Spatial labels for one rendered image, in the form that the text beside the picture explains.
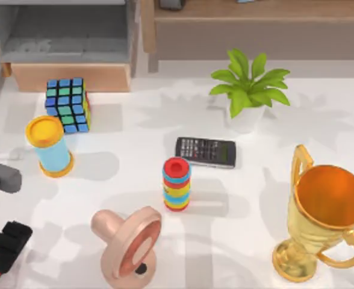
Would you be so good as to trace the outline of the black remote control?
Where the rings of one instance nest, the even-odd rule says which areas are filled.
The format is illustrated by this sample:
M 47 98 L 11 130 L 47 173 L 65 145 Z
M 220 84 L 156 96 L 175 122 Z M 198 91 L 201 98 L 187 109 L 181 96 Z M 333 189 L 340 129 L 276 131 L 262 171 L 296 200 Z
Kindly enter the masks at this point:
M 236 144 L 234 141 L 207 138 L 178 137 L 175 156 L 201 166 L 233 169 L 236 163 Z

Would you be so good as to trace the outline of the pale wooden drawer front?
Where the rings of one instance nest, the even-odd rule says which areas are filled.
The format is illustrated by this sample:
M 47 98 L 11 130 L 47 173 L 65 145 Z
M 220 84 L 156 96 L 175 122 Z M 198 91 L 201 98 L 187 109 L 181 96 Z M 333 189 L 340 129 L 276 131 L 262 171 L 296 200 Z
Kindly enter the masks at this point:
M 83 78 L 90 92 L 128 92 L 131 66 L 114 63 L 12 63 L 22 92 L 44 92 L 51 79 Z

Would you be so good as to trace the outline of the wooden open shelf unit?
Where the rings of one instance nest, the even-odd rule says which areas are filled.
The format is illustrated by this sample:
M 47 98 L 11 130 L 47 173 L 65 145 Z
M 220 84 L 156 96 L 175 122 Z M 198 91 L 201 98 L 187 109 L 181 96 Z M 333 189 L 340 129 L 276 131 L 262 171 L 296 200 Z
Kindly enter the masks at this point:
M 354 0 L 139 0 L 150 64 L 224 60 L 232 48 L 272 61 L 354 61 Z

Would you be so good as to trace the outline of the blue cylinder with yellow caps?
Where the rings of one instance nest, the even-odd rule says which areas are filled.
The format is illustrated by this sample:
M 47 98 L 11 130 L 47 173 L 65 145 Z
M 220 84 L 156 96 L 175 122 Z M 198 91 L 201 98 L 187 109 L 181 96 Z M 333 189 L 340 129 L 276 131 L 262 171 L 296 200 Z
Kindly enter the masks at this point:
M 53 116 L 34 118 L 26 127 L 25 134 L 34 147 L 42 172 L 51 178 L 68 174 L 74 165 L 74 157 L 68 150 L 60 120 Z

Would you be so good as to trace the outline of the green plant in white pot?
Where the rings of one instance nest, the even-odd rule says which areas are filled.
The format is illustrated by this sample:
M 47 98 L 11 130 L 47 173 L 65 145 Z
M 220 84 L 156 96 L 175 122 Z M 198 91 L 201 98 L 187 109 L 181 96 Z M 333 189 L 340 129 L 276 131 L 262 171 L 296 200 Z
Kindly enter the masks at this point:
M 274 102 L 289 106 L 283 92 L 289 70 L 278 68 L 266 71 L 267 55 L 260 53 L 250 63 L 239 49 L 228 51 L 229 66 L 211 73 L 220 81 L 210 95 L 225 94 L 229 100 L 229 126 L 240 134 L 252 132 L 261 120 L 264 110 Z

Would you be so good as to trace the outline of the gold trophy cup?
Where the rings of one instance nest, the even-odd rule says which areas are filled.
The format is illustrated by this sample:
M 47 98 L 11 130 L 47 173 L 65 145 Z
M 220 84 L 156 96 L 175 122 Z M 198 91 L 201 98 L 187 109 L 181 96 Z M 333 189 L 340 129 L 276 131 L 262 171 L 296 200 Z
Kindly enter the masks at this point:
M 287 227 L 290 238 L 273 253 L 275 270 L 291 282 L 305 282 L 317 261 L 354 266 L 354 175 L 333 165 L 314 165 L 304 145 L 296 146 L 291 166 Z

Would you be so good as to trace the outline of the stack of coloured rings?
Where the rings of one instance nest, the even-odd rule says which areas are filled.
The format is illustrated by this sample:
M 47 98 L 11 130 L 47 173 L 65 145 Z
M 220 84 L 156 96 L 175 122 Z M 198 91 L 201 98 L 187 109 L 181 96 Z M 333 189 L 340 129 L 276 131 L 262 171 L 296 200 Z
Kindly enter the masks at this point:
M 181 157 L 171 157 L 163 165 L 163 200 L 171 211 L 183 211 L 190 202 L 191 166 Z

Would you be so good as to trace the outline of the colourful puzzle cube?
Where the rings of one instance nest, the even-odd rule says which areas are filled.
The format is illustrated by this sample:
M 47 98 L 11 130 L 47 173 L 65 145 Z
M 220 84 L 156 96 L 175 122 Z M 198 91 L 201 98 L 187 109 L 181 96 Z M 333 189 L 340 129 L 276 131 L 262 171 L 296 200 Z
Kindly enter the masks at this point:
M 59 118 L 65 134 L 89 132 L 91 112 L 83 78 L 50 79 L 45 108 L 49 116 Z

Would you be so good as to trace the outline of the dark object on shelf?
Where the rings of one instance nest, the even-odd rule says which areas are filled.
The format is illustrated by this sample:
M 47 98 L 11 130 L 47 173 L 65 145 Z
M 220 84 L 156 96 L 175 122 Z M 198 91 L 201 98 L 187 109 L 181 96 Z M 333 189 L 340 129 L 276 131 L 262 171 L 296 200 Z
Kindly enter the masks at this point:
M 159 0 L 160 8 L 165 10 L 182 10 L 186 0 Z

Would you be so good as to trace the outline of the red and black stapler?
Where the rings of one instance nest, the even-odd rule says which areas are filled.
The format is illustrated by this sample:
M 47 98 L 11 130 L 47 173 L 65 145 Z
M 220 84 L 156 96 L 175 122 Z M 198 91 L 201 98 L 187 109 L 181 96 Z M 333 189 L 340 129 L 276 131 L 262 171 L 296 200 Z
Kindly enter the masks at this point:
M 7 222 L 0 232 L 0 277 L 9 272 L 32 236 L 33 230 L 16 221 Z

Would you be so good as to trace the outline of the copper pink table fan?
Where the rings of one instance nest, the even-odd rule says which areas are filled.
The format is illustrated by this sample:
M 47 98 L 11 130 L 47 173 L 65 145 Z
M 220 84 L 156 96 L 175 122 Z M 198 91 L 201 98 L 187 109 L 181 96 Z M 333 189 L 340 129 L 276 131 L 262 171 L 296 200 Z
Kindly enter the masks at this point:
M 113 289 L 144 289 L 157 265 L 153 246 L 161 232 L 161 214 L 150 206 L 123 219 L 100 210 L 91 220 L 95 235 L 106 242 L 101 271 Z

